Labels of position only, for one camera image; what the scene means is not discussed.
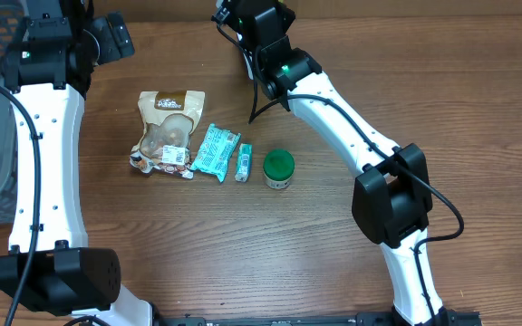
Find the brown and white snack bag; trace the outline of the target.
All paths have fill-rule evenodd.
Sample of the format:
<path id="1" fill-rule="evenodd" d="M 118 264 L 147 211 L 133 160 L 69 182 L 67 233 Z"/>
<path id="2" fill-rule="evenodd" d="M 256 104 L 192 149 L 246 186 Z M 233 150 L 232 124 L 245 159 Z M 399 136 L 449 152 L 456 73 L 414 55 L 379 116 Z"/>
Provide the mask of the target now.
<path id="1" fill-rule="evenodd" d="M 158 171 L 192 179 L 190 138 L 205 99 L 203 91 L 143 91 L 138 100 L 143 135 L 130 152 L 130 164 L 144 174 Z"/>

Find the teal snack packet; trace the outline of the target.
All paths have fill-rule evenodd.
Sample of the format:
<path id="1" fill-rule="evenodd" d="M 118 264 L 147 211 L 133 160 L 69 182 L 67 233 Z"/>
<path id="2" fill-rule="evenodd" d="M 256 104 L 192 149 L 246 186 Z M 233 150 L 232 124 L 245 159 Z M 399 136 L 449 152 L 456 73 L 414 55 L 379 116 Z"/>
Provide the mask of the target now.
<path id="1" fill-rule="evenodd" d="M 235 134 L 228 129 L 220 129 L 215 123 L 211 123 L 191 164 L 191 170 L 214 175 L 220 183 L 223 183 L 229 160 L 240 138 L 240 133 Z"/>

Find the green white tissue pack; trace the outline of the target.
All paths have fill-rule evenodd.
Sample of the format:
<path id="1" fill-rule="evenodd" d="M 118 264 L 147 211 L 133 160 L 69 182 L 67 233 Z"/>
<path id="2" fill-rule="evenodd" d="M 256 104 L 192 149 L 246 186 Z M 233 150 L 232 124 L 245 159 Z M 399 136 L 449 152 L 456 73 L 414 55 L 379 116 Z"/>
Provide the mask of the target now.
<path id="1" fill-rule="evenodd" d="M 237 155 L 235 180 L 246 182 L 251 172 L 251 158 L 253 147 L 251 144 L 241 143 Z"/>

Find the green lid seasoning jar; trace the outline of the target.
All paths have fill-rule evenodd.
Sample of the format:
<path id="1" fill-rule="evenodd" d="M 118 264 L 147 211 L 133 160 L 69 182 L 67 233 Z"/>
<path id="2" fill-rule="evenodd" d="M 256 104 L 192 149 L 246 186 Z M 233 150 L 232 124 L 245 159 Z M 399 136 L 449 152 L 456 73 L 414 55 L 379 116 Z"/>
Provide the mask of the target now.
<path id="1" fill-rule="evenodd" d="M 285 189 L 291 184 L 295 172 L 294 157 L 287 150 L 274 149 L 264 159 L 263 172 L 268 187 Z"/>

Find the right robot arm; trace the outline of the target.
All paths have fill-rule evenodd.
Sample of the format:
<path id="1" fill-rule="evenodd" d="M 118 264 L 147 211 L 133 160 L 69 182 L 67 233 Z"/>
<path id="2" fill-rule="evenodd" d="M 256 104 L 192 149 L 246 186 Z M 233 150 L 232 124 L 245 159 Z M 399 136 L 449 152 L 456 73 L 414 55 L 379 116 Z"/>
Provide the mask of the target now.
<path id="1" fill-rule="evenodd" d="M 428 213 L 437 192 L 426 159 L 373 128 L 335 89 L 308 52 L 290 44 L 295 13 L 280 1 L 222 0 L 211 19 L 237 33 L 250 77 L 274 104 L 306 122 L 341 157 L 354 179 L 352 214 L 378 245 L 393 288 L 395 325 L 455 325 L 433 283 Z"/>

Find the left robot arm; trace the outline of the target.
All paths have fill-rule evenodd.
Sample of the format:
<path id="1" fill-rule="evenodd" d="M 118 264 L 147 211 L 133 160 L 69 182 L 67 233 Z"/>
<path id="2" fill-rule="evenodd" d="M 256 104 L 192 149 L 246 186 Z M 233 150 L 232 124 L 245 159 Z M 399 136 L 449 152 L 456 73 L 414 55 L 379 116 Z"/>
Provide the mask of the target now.
<path id="1" fill-rule="evenodd" d="M 129 57 L 118 12 L 96 16 L 90 1 L 30 1 L 0 63 L 0 93 L 16 123 L 17 199 L 0 290 L 9 317 L 25 307 L 71 325 L 158 325 L 150 302 L 121 282 L 119 258 L 92 248 L 82 218 L 78 149 L 94 69 Z"/>

